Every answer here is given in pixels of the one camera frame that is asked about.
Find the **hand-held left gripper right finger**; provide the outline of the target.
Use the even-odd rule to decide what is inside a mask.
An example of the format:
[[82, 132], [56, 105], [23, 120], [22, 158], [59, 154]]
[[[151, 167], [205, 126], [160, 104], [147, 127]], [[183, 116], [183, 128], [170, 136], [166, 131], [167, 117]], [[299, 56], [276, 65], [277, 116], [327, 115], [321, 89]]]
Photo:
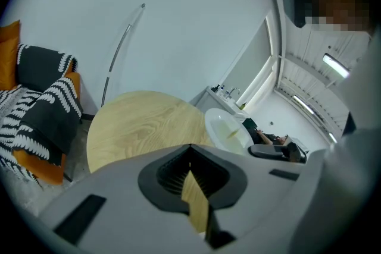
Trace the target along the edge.
[[191, 253], [292, 253], [312, 197], [312, 168], [191, 145], [191, 169], [208, 196], [206, 239]]

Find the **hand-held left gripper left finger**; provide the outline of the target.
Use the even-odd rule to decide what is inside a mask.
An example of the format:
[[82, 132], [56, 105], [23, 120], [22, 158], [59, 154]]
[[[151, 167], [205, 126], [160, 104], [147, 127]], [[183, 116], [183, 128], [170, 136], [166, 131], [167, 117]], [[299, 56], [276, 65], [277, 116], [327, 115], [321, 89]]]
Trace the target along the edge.
[[[55, 253], [208, 253], [185, 214], [159, 210], [139, 189], [141, 169], [174, 151], [113, 162], [59, 195], [39, 217], [49, 248]], [[66, 230], [61, 225], [89, 197], [96, 214], [80, 237], [70, 240], [84, 218], [77, 215]]]

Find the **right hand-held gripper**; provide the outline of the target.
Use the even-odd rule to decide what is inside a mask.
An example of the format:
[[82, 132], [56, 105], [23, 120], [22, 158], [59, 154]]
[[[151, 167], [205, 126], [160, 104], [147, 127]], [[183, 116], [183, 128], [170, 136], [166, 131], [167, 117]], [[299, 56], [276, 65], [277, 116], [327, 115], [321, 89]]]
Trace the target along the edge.
[[289, 162], [300, 164], [307, 162], [307, 154], [294, 142], [281, 147], [255, 144], [248, 148], [248, 152], [257, 158], [282, 159], [284, 156]]

